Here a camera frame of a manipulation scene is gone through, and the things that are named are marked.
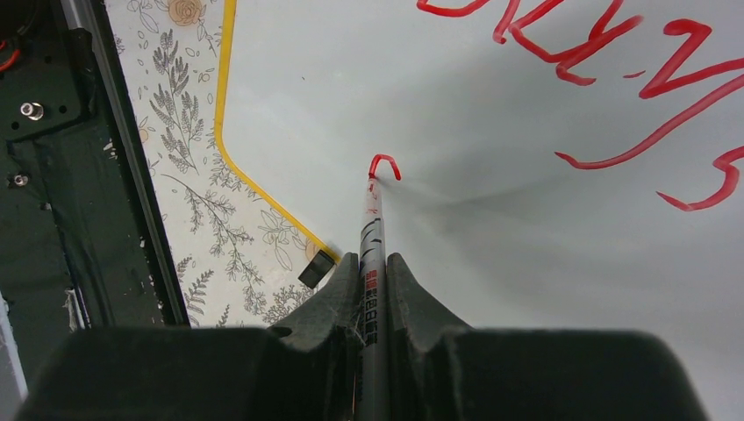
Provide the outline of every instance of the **red handwritten letter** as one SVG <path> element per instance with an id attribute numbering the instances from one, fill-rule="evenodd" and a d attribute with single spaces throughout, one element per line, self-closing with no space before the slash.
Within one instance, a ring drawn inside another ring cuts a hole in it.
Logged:
<path id="1" fill-rule="evenodd" d="M 418 0 L 416 2 L 416 7 L 418 7 L 420 11 L 426 11 L 434 15 L 444 16 L 446 18 L 463 18 L 482 8 L 489 1 L 490 0 L 474 0 L 473 2 L 463 7 L 448 8 L 432 6 L 429 4 L 429 0 Z M 493 39 L 497 43 L 504 44 L 506 42 L 506 39 L 504 38 L 504 32 L 506 32 L 506 27 L 509 26 L 509 24 L 514 19 L 514 15 L 517 13 L 518 7 L 519 0 L 509 0 L 509 5 L 506 6 L 506 12 L 504 12 L 501 20 L 498 21 L 496 30 L 494 30 L 493 32 Z"/>
<path id="2" fill-rule="evenodd" d="M 561 51 L 557 54 L 551 54 L 541 46 L 538 46 L 531 40 L 529 40 L 522 30 L 527 26 L 534 23 L 536 20 L 545 16 L 548 12 L 555 8 L 558 4 L 563 3 L 563 0 L 546 0 L 534 10 L 527 13 L 524 17 L 517 19 L 513 24 L 508 25 L 509 32 L 521 46 L 526 48 L 530 53 L 535 54 L 541 60 L 546 63 L 558 63 L 555 67 L 555 73 L 559 79 L 566 82 L 572 82 L 579 86 L 591 85 L 596 81 L 593 77 L 581 77 L 574 75 L 569 70 L 575 65 L 585 61 L 597 51 L 604 48 L 607 44 L 613 42 L 617 37 L 624 35 L 631 31 L 636 26 L 640 25 L 643 21 L 643 17 L 640 15 L 633 16 L 626 19 L 619 25 L 614 26 L 609 31 L 606 29 L 607 24 L 610 20 L 615 17 L 623 4 L 623 0 L 612 0 L 612 3 L 604 12 L 604 14 L 597 20 L 594 26 L 589 32 L 589 37 L 586 42 L 579 46 L 575 46 L 565 51 Z M 503 30 L 499 32 L 499 28 L 494 31 L 494 39 L 503 38 Z"/>
<path id="3" fill-rule="evenodd" d="M 432 6 L 429 4 L 429 0 L 418 0 L 416 2 L 416 7 L 418 7 L 420 11 L 427 11 L 434 15 L 444 16 L 446 18 L 464 18 L 470 13 L 482 8 L 489 1 L 490 0 L 474 0 L 460 8 L 448 8 Z"/>
<path id="4" fill-rule="evenodd" d="M 701 209 L 715 206 L 726 200 L 726 198 L 732 195 L 733 191 L 736 190 L 736 185 L 739 183 L 739 169 L 731 164 L 741 158 L 744 158 L 744 146 L 739 146 L 736 149 L 732 149 L 731 151 L 722 154 L 713 162 L 713 166 L 724 173 L 723 185 L 718 191 L 705 200 L 695 203 L 685 203 L 672 196 L 665 195 L 660 191 L 657 191 L 656 194 L 661 196 L 662 199 L 669 202 L 672 206 L 685 212 L 699 211 Z"/>
<path id="5" fill-rule="evenodd" d="M 669 78 L 684 64 L 684 62 L 690 58 L 692 53 L 700 47 L 705 39 L 712 32 L 710 26 L 699 24 L 698 22 L 689 19 L 678 19 L 673 20 L 664 26 L 664 33 L 666 35 L 678 36 L 684 34 L 690 34 L 690 37 L 679 47 L 679 49 L 672 55 L 672 57 L 662 66 L 659 72 L 651 79 L 651 81 L 640 90 L 639 96 L 643 99 L 653 98 L 661 94 L 667 93 L 673 89 L 682 88 L 694 82 L 699 82 L 707 79 L 714 75 L 720 75 L 722 73 L 744 68 L 744 59 L 737 59 L 731 61 L 725 61 L 689 75 L 677 77 L 676 79 L 670 80 Z M 710 106 L 718 102 L 720 99 L 734 93 L 735 91 L 744 87 L 744 75 L 738 76 L 721 85 L 710 94 L 704 96 L 702 99 L 686 108 L 672 119 L 664 123 L 661 127 L 656 129 L 647 138 L 641 141 L 638 145 L 634 146 L 625 153 L 610 158 L 609 160 L 596 161 L 596 162 L 581 162 L 574 159 L 572 156 L 565 153 L 556 152 L 555 154 L 566 160 L 572 167 L 578 169 L 602 169 L 612 167 L 623 162 L 629 161 L 641 153 L 646 152 L 651 146 L 655 145 L 659 140 L 666 137 L 670 132 L 675 130 L 686 121 L 695 117 L 697 114 L 707 110 Z"/>

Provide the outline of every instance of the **yellow line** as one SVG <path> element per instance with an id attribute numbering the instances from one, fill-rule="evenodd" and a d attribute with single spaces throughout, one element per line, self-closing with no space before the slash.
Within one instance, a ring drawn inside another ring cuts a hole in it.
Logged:
<path id="1" fill-rule="evenodd" d="M 315 234 L 310 232 L 304 225 L 300 224 L 295 217 L 293 217 L 286 209 L 284 209 L 273 197 L 269 196 L 268 193 L 259 187 L 253 180 L 248 178 L 246 173 L 242 172 L 235 162 L 230 158 L 225 150 L 225 142 L 222 140 L 222 127 L 225 119 L 225 102 L 227 98 L 227 75 L 230 72 L 230 53 L 233 46 L 233 33 L 235 29 L 235 11 L 237 10 L 238 0 L 225 0 L 225 17 L 222 22 L 222 47 L 219 51 L 219 72 L 217 80 L 217 110 L 214 116 L 215 125 L 215 140 L 217 141 L 217 148 L 222 154 L 222 158 L 227 163 L 227 166 L 235 172 L 241 180 L 246 182 L 247 185 L 251 186 L 263 200 L 267 201 L 272 208 L 281 212 L 287 220 L 289 220 L 294 226 L 297 227 L 304 235 L 307 236 L 313 243 L 315 243 L 321 250 L 328 253 L 336 262 L 340 261 L 339 255 L 336 254 L 331 248 L 326 246 Z"/>

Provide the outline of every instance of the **marker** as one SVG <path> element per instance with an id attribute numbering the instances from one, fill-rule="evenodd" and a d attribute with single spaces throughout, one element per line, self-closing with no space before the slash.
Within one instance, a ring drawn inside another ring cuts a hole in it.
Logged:
<path id="1" fill-rule="evenodd" d="M 390 163 L 396 179 L 400 180 L 395 160 L 389 155 L 375 155 L 369 166 L 359 247 L 359 276 L 364 284 L 360 330 L 364 346 L 359 353 L 354 392 L 356 421 L 390 420 L 383 197 L 375 177 L 377 164 L 382 160 Z"/>

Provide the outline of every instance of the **leaf pattern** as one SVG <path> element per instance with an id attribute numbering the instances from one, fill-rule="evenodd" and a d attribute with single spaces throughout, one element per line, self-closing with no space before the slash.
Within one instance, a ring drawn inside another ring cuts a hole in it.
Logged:
<path id="1" fill-rule="evenodd" d="M 189 313 L 189 321 L 192 326 L 199 327 L 200 325 L 195 313 L 201 316 L 204 315 L 204 306 L 206 305 L 204 298 L 207 295 L 207 282 L 209 282 L 213 275 L 214 271 L 211 269 L 203 272 L 195 282 L 191 283 L 191 286 L 183 294 L 183 301 L 186 304 L 186 310 Z"/>
<path id="2" fill-rule="evenodd" d="M 290 285 L 288 288 L 279 288 L 279 291 L 273 294 L 274 304 L 263 315 L 263 321 L 269 325 L 273 325 L 279 320 L 286 318 L 294 309 L 307 301 L 313 293 L 314 291 L 312 289 L 304 285 L 299 286 L 297 289 L 295 289 L 295 285 Z"/>
<path id="3" fill-rule="evenodd" d="M 219 151 L 213 116 L 224 0 L 201 0 L 184 26 L 171 20 L 171 3 L 106 7 L 189 321 L 274 323 L 311 296 L 297 276 L 316 248 Z"/>

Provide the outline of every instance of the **screw head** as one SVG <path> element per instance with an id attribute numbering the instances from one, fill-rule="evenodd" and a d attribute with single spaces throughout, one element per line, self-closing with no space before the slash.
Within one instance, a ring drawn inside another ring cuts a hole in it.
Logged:
<path id="1" fill-rule="evenodd" d="M 28 175 L 16 174 L 13 177 L 13 184 L 15 184 L 16 187 L 24 187 L 28 184 Z"/>
<path id="2" fill-rule="evenodd" d="M 21 114 L 33 121 L 40 120 L 44 117 L 44 107 L 40 103 L 22 103 Z"/>
<path id="3" fill-rule="evenodd" d="M 33 114 L 33 104 L 32 103 L 22 103 L 21 104 L 21 114 L 23 114 L 26 117 L 30 117 Z"/>

